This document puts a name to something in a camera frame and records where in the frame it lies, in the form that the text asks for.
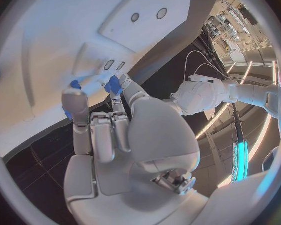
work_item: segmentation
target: wire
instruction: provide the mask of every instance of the wire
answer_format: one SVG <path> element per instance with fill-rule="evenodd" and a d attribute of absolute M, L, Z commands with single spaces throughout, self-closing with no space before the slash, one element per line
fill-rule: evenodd
<path fill-rule="evenodd" d="M 220 71 L 216 68 L 216 66 L 214 66 L 214 65 L 212 65 L 212 64 L 207 64 L 207 63 L 201 64 L 201 65 L 197 68 L 197 70 L 194 72 L 194 75 L 197 73 L 197 71 L 199 70 L 199 68 L 201 68 L 203 65 L 207 65 L 207 66 L 212 67 L 214 70 L 216 70 L 217 72 L 219 72 L 220 74 L 222 74 L 224 77 L 226 77 L 226 78 L 229 79 L 229 77 L 226 76 L 225 74 L 223 74 L 222 72 L 220 72 Z"/>
<path fill-rule="evenodd" d="M 191 51 L 190 53 L 188 53 L 187 56 L 186 56 L 186 59 L 185 59 L 185 66 L 184 66 L 184 77 L 183 77 L 183 82 L 186 81 L 186 76 L 187 76 L 187 65 L 188 65 L 189 56 L 190 56 L 192 53 L 195 53 L 195 52 L 201 54 L 201 55 L 206 59 L 206 61 L 208 62 L 208 64 L 207 64 L 207 63 L 201 64 L 201 65 L 197 68 L 197 70 L 195 71 L 194 74 L 196 74 L 196 72 L 199 70 L 199 68 L 202 67 L 203 65 L 208 65 L 208 66 L 212 67 L 213 69 L 215 69 L 215 70 L 216 70 L 217 72 L 219 72 L 220 74 L 222 74 L 225 78 L 228 78 L 228 79 L 229 79 L 229 77 L 226 76 L 226 75 L 224 75 L 222 72 L 220 72 L 220 71 L 216 68 L 215 65 L 211 64 L 211 63 L 208 61 L 208 59 L 206 58 L 206 56 L 205 56 L 202 52 L 197 51 L 197 50 L 194 50 L 194 51 Z"/>

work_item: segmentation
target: circular hole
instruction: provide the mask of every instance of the circular hole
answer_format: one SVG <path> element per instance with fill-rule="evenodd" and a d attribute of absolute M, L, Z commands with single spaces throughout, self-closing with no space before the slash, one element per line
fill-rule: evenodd
<path fill-rule="evenodd" d="M 168 10 L 166 8 L 159 10 L 159 12 L 157 13 L 157 19 L 163 19 L 167 15 L 167 12 Z"/>
<path fill-rule="evenodd" d="M 135 23 L 137 20 L 139 20 L 139 18 L 140 18 L 140 15 L 138 13 L 135 13 L 135 14 L 132 15 L 131 21 L 133 23 Z"/>

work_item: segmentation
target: led light strip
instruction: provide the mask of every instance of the led light strip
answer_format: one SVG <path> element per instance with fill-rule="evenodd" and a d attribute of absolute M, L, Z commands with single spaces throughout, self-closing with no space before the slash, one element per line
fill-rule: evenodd
<path fill-rule="evenodd" d="M 276 84 L 277 82 L 277 73 L 276 73 L 276 65 L 275 65 L 275 62 L 273 61 L 273 84 Z M 270 126 L 270 123 L 271 123 L 271 119 L 272 119 L 272 116 L 270 114 L 267 115 L 266 117 L 266 121 L 263 125 L 263 128 L 262 128 L 262 131 L 255 143 L 255 145 L 253 146 L 252 150 L 250 151 L 249 153 L 249 156 L 248 156 L 248 162 L 250 162 L 252 160 L 252 158 L 254 157 L 254 155 L 256 154 L 258 148 L 260 147 L 260 145 L 262 144 L 265 136 L 266 136 L 266 133 L 268 131 L 268 128 Z M 218 188 L 221 188 L 223 186 L 226 186 L 226 185 L 229 185 L 231 183 L 231 178 L 232 176 L 230 175 L 229 177 L 227 177 L 221 184 L 218 185 Z"/>
<path fill-rule="evenodd" d="M 249 71 L 252 67 L 252 64 L 253 62 L 251 61 L 250 62 L 250 65 L 247 69 L 247 71 L 245 72 L 240 84 L 244 84 L 248 74 L 249 74 Z M 198 139 L 200 138 L 212 125 L 214 125 L 214 123 L 219 119 L 219 117 L 226 111 L 226 109 L 228 108 L 228 106 L 230 105 L 230 103 L 226 103 L 223 108 L 215 115 L 215 117 L 207 124 L 206 127 L 203 128 L 203 130 L 195 137 L 195 139 Z"/>
<path fill-rule="evenodd" d="M 233 67 L 235 66 L 236 62 L 232 65 L 232 67 L 230 67 L 229 71 L 227 72 L 228 74 L 230 73 L 231 69 L 233 69 Z"/>

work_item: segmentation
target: dark floor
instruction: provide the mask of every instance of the dark floor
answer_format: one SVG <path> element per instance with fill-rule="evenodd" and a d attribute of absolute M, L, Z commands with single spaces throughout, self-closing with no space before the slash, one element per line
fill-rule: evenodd
<path fill-rule="evenodd" d="M 171 93 L 178 90 L 184 79 L 186 56 L 192 50 L 195 48 L 190 45 L 142 85 L 150 96 L 168 99 Z M 192 75 L 205 62 L 201 54 L 192 53 L 188 59 L 186 75 Z M 203 66 L 198 74 L 220 78 L 209 66 Z M 111 109 L 105 104 L 92 112 L 94 111 L 111 112 Z M 195 134 L 207 123 L 203 112 L 184 118 Z M 6 165 L 16 184 L 30 201 L 60 225 L 76 224 L 67 209 L 63 189 L 67 165 L 74 155 L 72 129 L 73 124 L 70 123 L 54 130 L 15 155 Z"/>

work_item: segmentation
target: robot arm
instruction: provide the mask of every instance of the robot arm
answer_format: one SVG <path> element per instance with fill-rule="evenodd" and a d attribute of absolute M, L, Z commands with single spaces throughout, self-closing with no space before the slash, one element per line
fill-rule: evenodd
<path fill-rule="evenodd" d="M 264 108 L 272 117 L 278 118 L 278 87 L 238 84 L 202 75 L 192 75 L 171 95 L 172 101 L 182 109 L 185 116 L 204 112 L 221 102 L 237 101 Z"/>

